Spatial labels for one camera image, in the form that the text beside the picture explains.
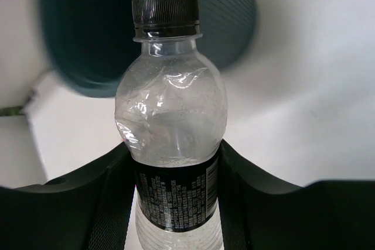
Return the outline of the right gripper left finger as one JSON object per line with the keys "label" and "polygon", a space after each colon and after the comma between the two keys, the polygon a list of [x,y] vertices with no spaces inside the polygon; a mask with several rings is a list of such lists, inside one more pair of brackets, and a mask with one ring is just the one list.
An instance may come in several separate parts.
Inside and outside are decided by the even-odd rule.
{"label": "right gripper left finger", "polygon": [[1,187],[1,249],[124,249],[134,189],[124,144],[45,184]]}

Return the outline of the black label bottle black cap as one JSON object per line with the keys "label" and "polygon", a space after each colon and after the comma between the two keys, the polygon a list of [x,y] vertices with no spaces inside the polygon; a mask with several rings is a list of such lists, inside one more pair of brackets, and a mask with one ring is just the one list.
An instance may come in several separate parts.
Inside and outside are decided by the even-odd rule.
{"label": "black label bottle black cap", "polygon": [[115,123],[133,159],[143,249],[223,249],[217,150],[227,97],[200,54],[198,0],[132,0],[140,56],[115,96]]}

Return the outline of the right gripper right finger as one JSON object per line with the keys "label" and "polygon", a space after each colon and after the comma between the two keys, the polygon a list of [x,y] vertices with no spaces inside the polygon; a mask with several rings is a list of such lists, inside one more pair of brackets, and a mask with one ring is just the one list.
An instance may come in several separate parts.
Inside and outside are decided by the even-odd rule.
{"label": "right gripper right finger", "polygon": [[300,187],[222,142],[219,207],[226,249],[373,249],[374,181]]}

